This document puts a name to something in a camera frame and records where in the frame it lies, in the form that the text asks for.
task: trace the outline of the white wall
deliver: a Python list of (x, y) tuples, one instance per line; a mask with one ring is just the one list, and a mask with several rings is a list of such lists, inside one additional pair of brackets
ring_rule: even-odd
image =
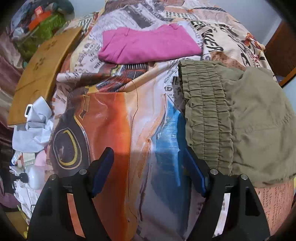
[(75, 18), (100, 11), (105, 6), (105, 0), (69, 0), (73, 7)]
[(227, 11), (264, 45), (281, 22), (280, 16), (265, 0), (210, 0)]
[(296, 77), (286, 84), (283, 90), (288, 97), (294, 112), (296, 113)]

